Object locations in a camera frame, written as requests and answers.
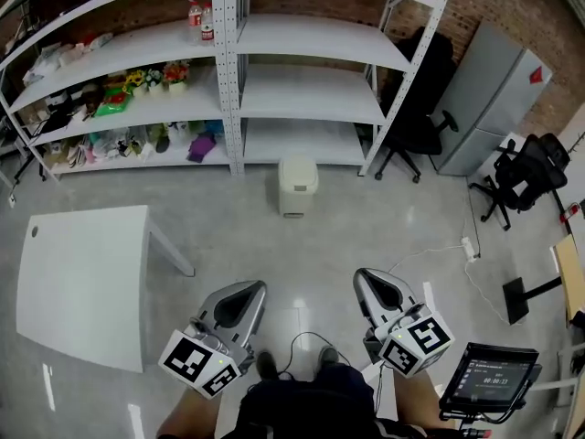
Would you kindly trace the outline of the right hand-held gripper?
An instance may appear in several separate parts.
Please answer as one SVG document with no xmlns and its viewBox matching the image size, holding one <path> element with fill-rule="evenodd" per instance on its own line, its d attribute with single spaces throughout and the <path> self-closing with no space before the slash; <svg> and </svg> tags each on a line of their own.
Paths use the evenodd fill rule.
<svg viewBox="0 0 585 439">
<path fill-rule="evenodd" d="M 370 359 L 405 378 L 437 362 L 454 337 L 440 313 L 416 298 L 410 286 L 381 270 L 360 268 L 353 286 L 369 323 L 363 339 Z"/>
</svg>

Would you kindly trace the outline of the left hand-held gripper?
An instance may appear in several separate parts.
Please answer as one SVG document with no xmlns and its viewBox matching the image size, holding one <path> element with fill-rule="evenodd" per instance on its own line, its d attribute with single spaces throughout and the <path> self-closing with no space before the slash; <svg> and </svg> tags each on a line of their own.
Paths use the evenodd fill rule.
<svg viewBox="0 0 585 439">
<path fill-rule="evenodd" d="M 210 294 L 188 326 L 170 337 L 159 367 L 211 400 L 255 360 L 252 338 L 265 309 L 263 281 L 230 284 Z"/>
</svg>

